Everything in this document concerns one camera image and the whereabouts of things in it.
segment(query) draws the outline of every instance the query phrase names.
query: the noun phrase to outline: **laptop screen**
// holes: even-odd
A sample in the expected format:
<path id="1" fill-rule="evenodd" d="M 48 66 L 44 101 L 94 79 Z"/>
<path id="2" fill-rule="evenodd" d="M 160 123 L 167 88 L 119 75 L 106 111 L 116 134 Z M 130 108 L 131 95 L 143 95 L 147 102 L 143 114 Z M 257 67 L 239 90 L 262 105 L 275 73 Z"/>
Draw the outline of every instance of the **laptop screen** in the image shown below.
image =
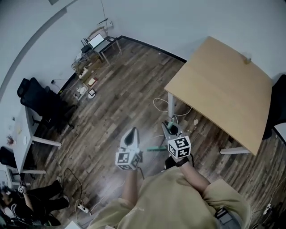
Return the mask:
<path id="1" fill-rule="evenodd" d="M 103 37 L 100 34 L 98 34 L 89 41 L 89 44 L 91 45 L 92 48 L 95 48 L 103 41 L 104 41 Z"/>

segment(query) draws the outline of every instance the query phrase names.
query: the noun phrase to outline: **person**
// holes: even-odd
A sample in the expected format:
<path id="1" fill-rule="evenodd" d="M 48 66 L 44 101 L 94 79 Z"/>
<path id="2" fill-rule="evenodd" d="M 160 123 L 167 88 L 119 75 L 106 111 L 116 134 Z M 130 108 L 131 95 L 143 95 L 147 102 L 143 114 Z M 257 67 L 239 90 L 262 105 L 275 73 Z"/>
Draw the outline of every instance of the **person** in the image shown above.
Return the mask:
<path id="1" fill-rule="evenodd" d="M 88 229 L 247 228 L 251 209 L 242 196 L 219 179 L 210 183 L 189 163 L 166 160 L 167 170 L 143 181 L 137 193 L 137 171 L 127 171 L 122 197 L 109 203 Z M 215 217 L 225 209 L 235 226 Z"/>
<path id="2" fill-rule="evenodd" d="M 60 210 L 69 206 L 67 196 L 50 200 L 62 192 L 59 180 L 54 181 L 49 186 L 29 191 L 24 187 L 23 193 L 8 188 L 6 190 L 10 193 L 7 194 L 7 191 L 1 190 L 0 208 L 10 218 L 41 219 L 54 210 Z"/>

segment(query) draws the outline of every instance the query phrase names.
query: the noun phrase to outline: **green object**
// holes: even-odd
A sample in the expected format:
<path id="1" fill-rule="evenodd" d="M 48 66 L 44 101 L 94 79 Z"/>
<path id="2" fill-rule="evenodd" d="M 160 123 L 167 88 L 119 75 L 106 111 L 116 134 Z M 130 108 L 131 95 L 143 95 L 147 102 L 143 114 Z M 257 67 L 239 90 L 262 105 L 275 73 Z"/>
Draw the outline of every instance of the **green object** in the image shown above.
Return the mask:
<path id="1" fill-rule="evenodd" d="M 172 127 L 174 121 L 175 121 L 175 119 L 174 119 L 174 118 L 171 118 L 171 121 L 168 123 L 168 126 L 167 126 L 168 130 L 171 129 L 171 127 Z"/>
<path id="2" fill-rule="evenodd" d="M 147 152 L 150 152 L 150 151 L 165 151 L 165 150 L 167 150 L 166 146 L 151 146 L 151 147 L 147 148 Z"/>

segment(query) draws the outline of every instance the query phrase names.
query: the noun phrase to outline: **wooden floor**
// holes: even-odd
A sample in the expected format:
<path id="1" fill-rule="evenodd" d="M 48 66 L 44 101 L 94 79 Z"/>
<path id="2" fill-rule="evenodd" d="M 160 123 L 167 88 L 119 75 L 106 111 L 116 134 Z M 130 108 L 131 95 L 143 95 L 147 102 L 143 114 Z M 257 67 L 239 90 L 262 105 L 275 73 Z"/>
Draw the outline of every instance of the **wooden floor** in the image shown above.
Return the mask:
<path id="1" fill-rule="evenodd" d="M 94 86 L 97 95 L 94 99 L 85 96 L 79 103 L 71 122 L 75 129 L 66 127 L 61 135 L 40 126 L 36 135 L 62 142 L 62 147 L 50 147 L 35 143 L 31 151 L 39 169 L 45 169 L 46 175 L 39 175 L 33 187 L 51 184 L 58 175 L 63 177 L 66 168 L 70 168 L 83 186 L 81 199 L 91 209 L 102 197 L 106 196 L 93 210 L 96 214 L 109 201 L 122 192 L 125 172 L 114 165 L 115 152 L 122 135 L 131 127 L 137 127 L 140 133 L 144 175 L 160 172 L 168 153 L 147 153 L 146 147 L 158 145 L 162 137 L 161 122 L 168 114 L 159 112 L 153 106 L 154 98 L 167 100 L 164 86 L 171 80 L 183 63 L 173 57 L 159 53 L 144 45 L 121 39 L 122 55 L 109 49 L 107 56 L 111 67 L 95 71 L 99 82 Z M 64 100 L 76 104 L 74 89 L 64 92 Z M 167 110 L 167 103 L 155 101 L 160 110 Z M 184 114 L 189 107 L 177 103 L 175 113 Z M 192 143 L 195 168 L 211 182 L 223 178 L 235 188 L 252 206 L 252 212 L 265 208 L 272 193 L 286 176 L 286 147 L 279 137 L 273 136 L 262 141 L 258 155 L 251 154 L 220 155 L 220 148 L 239 146 L 228 141 L 219 127 L 191 110 L 186 116 L 178 117 L 179 124 L 189 134 Z M 285 202 L 286 182 L 273 197 L 273 203 Z M 66 226 L 76 221 L 75 201 L 80 195 L 80 186 L 69 171 L 66 173 L 64 192 L 70 197 L 71 207 L 54 215 Z M 252 224 L 261 220 L 262 211 L 252 216 Z M 79 224 L 86 228 L 92 217 L 78 211 Z"/>

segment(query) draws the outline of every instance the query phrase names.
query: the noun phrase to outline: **person in black clothing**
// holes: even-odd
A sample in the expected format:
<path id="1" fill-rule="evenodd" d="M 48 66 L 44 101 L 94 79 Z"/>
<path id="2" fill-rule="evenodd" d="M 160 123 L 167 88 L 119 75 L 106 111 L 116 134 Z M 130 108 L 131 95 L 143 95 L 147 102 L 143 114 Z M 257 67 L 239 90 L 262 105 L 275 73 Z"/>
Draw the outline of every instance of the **person in black clothing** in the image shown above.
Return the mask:
<path id="1" fill-rule="evenodd" d="M 10 218 L 19 217 L 21 219 L 41 219 L 54 210 L 69 207 L 67 196 L 50 200 L 62 191 L 58 180 L 51 185 L 27 191 L 24 188 L 23 194 L 10 190 L 8 195 L 1 190 L 0 207 Z"/>

